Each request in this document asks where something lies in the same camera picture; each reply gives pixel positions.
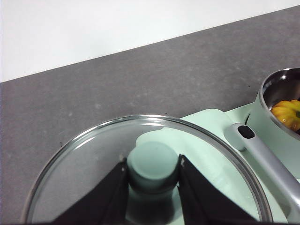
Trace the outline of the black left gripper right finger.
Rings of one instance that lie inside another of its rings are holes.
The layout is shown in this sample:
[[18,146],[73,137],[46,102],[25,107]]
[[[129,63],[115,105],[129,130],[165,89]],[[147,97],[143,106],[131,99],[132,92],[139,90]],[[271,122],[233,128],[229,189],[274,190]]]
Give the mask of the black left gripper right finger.
[[184,156],[179,156],[179,194],[185,223],[256,223],[216,189]]

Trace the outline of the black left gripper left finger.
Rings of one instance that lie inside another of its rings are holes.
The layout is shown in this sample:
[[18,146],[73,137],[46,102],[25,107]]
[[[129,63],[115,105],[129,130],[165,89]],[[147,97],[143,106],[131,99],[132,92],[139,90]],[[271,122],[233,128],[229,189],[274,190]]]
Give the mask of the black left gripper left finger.
[[128,204],[128,166],[119,162],[88,194],[60,214],[55,223],[124,223]]

